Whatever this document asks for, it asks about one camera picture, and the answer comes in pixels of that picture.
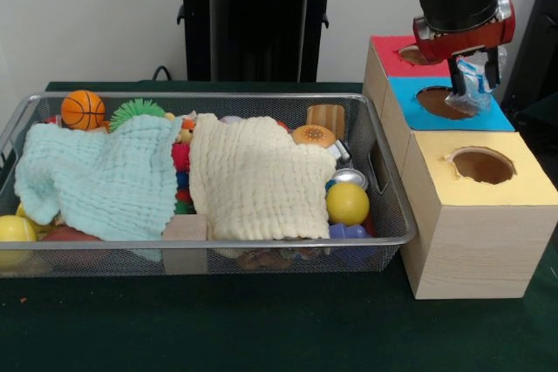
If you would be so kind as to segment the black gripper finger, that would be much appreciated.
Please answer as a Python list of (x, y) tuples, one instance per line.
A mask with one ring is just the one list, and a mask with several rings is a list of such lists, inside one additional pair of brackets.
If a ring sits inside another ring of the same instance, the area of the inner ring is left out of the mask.
[(500, 67), (498, 48), (487, 49), (486, 78), (490, 88), (500, 84)]
[(453, 94), (456, 96), (463, 96), (466, 93), (466, 84), (463, 74), (459, 70), (456, 57), (448, 59), (448, 68), (452, 81)]

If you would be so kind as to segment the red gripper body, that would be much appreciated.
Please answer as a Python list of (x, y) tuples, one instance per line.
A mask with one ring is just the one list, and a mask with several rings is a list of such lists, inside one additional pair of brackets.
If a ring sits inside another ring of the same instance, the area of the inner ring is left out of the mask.
[(423, 17), (413, 19), (416, 45), (424, 59), (437, 63), (454, 56), (496, 48), (509, 44), (515, 31), (514, 5), (511, 0), (498, 0), (493, 17), (472, 29), (440, 32), (428, 26)]

